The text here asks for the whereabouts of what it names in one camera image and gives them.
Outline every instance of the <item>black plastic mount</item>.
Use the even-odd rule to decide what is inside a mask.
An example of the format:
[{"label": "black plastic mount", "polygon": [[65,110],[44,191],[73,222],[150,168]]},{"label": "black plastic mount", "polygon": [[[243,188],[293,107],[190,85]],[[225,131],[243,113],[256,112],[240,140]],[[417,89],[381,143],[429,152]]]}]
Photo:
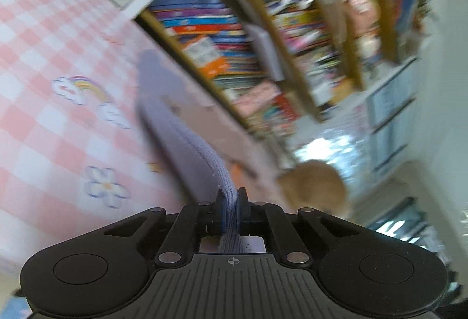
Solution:
[{"label": "black plastic mount", "polygon": [[[238,190],[239,233],[263,237],[287,268],[312,274],[341,307],[373,318],[409,318],[437,307],[448,276],[431,252],[311,208],[290,215]],[[161,269],[191,262],[202,237],[221,235],[224,197],[167,215],[151,208],[51,246],[24,265],[31,307],[52,317],[96,317],[135,300]]]}]

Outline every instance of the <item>round pad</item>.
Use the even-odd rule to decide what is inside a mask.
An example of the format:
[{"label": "round pad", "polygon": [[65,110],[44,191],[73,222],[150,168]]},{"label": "round pad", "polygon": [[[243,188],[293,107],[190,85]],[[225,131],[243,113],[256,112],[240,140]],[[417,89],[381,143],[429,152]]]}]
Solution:
[{"label": "round pad", "polygon": [[107,261],[95,254],[73,254],[62,258],[54,267],[55,276],[70,285],[84,285],[107,273]]},{"label": "round pad", "polygon": [[372,254],[361,260],[359,269],[371,281],[386,284],[404,282],[414,273],[413,264],[397,254]]},{"label": "round pad", "polygon": [[35,309],[82,317],[127,304],[148,279],[147,263],[128,238],[86,235],[36,253],[20,284]]},{"label": "round pad", "polygon": [[319,279],[336,302],[367,317],[407,318],[441,298],[447,272],[431,252],[394,239],[349,236],[320,262]]}]

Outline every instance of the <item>crosshair symbol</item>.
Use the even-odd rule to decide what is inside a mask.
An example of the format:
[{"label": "crosshair symbol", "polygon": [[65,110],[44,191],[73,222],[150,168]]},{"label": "crosshair symbol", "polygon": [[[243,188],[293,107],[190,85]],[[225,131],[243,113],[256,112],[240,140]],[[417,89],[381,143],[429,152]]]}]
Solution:
[{"label": "crosshair symbol", "polygon": [[240,260],[238,260],[237,258],[230,258],[228,259],[228,262],[231,264],[231,265],[237,265],[239,262],[242,262]]}]

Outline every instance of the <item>blue fabric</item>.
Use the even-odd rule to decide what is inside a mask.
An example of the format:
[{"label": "blue fabric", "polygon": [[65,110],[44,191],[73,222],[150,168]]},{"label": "blue fabric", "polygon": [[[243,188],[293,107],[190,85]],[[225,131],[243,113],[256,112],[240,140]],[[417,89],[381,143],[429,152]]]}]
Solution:
[{"label": "blue fabric", "polygon": [[219,189],[226,199],[222,253],[240,253],[237,228],[237,191],[224,162],[206,141],[190,130],[165,104],[193,105],[185,86],[168,66],[171,60],[157,51],[140,55],[139,104],[153,134],[195,201],[215,201]]},{"label": "blue fabric", "polygon": [[31,313],[25,297],[12,296],[0,312],[0,319],[26,319]]}]

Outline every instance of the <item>ridged surface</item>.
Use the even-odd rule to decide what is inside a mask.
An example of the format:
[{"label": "ridged surface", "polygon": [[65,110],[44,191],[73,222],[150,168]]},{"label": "ridged surface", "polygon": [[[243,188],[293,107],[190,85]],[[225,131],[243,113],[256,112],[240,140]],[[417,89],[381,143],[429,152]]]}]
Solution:
[{"label": "ridged surface", "polygon": [[[34,319],[46,316],[35,314]],[[362,319],[331,301],[305,270],[272,254],[196,254],[159,271],[146,291],[104,319]],[[420,319],[435,319],[432,313]]]}]

